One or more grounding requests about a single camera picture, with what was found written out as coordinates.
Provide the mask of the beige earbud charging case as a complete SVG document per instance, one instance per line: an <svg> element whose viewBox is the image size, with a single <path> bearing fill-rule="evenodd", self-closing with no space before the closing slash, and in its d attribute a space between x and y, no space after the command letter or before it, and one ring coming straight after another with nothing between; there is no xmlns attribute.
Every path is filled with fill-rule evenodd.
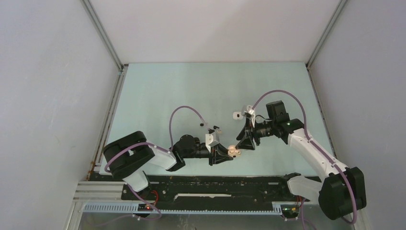
<svg viewBox="0 0 406 230"><path fill-rule="evenodd" d="M230 145L228 148L228 155L232 158L241 156L241 150L237 149L235 145Z"/></svg>

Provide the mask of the white earbud charging case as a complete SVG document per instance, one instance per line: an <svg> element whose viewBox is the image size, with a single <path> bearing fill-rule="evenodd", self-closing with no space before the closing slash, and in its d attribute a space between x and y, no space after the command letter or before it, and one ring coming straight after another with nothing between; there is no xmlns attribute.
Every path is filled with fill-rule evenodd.
<svg viewBox="0 0 406 230"><path fill-rule="evenodd" d="M234 120L242 120L244 118L241 112L233 112L232 117Z"/></svg>

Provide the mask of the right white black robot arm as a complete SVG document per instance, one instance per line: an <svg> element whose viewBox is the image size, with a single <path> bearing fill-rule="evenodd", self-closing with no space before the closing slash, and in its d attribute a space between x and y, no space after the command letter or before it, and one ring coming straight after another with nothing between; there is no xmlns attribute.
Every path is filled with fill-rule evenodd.
<svg viewBox="0 0 406 230"><path fill-rule="evenodd" d="M266 105L268 118L259 123L252 106L234 112L233 119L245 119L236 149L254 150L261 138L275 136L300 153L316 172L319 182L299 173L287 174L279 186L279 196L291 200L295 196L316 202L331 220L356 214L367 206L364 174L358 167L349 168L321 147L299 119L291 119L282 101Z"/></svg>

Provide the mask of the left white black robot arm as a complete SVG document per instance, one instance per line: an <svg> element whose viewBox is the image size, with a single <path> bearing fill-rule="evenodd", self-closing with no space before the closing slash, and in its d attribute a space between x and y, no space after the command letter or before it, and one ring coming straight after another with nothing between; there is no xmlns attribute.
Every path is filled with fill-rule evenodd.
<svg viewBox="0 0 406 230"><path fill-rule="evenodd" d="M149 142L143 132L137 131L103 149L106 160L104 171L127 183L133 194L142 200L151 195L149 179L142 170L145 164L174 172L185 166L185 159L208 159L212 166L231 161L240 154L241 151L233 145L228 148L223 146L215 132L206 134L204 142L191 135L183 135L171 149L164 149Z"/></svg>

